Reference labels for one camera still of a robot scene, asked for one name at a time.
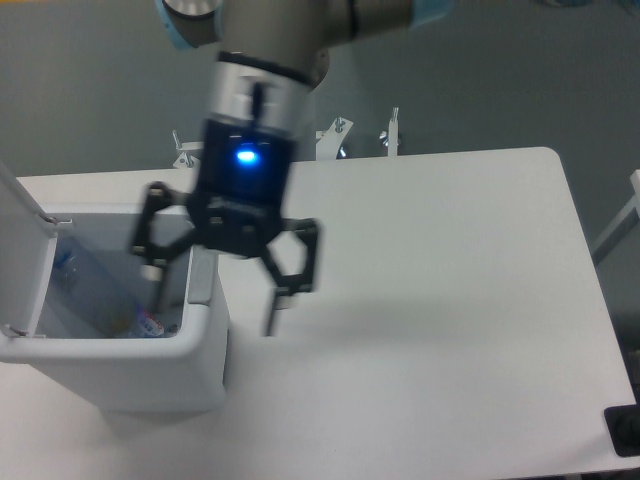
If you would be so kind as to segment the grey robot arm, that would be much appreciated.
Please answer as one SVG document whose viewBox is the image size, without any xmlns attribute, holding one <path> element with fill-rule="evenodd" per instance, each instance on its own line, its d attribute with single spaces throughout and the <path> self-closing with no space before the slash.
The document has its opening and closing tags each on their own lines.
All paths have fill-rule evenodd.
<svg viewBox="0 0 640 480">
<path fill-rule="evenodd" d="M 264 332 L 286 299 L 315 288 L 321 227 L 282 213 L 304 105 L 328 49 L 446 16 L 449 1 L 161 1 L 172 40 L 217 44 L 194 188 L 146 188 L 130 251 L 162 281 L 201 246 L 259 259 L 274 288 Z"/>
</svg>

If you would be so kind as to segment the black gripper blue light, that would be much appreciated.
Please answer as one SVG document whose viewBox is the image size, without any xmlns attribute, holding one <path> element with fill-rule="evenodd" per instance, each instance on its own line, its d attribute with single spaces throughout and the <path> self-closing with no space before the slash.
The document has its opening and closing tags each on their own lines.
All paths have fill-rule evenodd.
<svg viewBox="0 0 640 480">
<path fill-rule="evenodd" d="M 203 140 L 195 188 L 188 198 L 160 181 L 144 191 L 128 251 L 140 259 L 141 275 L 154 288 L 149 310 L 168 309 L 172 265 L 196 240 L 209 249 L 260 258 L 273 282 L 262 335 L 274 336 L 278 314 L 292 306 L 296 295 L 316 290 L 321 224 L 315 218 L 281 216 L 296 142 L 212 119 L 204 122 Z M 185 202 L 196 234 L 190 228 L 161 242 L 157 229 L 162 213 Z M 286 254 L 284 243 L 273 250 L 276 236 L 287 237 L 293 252 Z"/>
</svg>

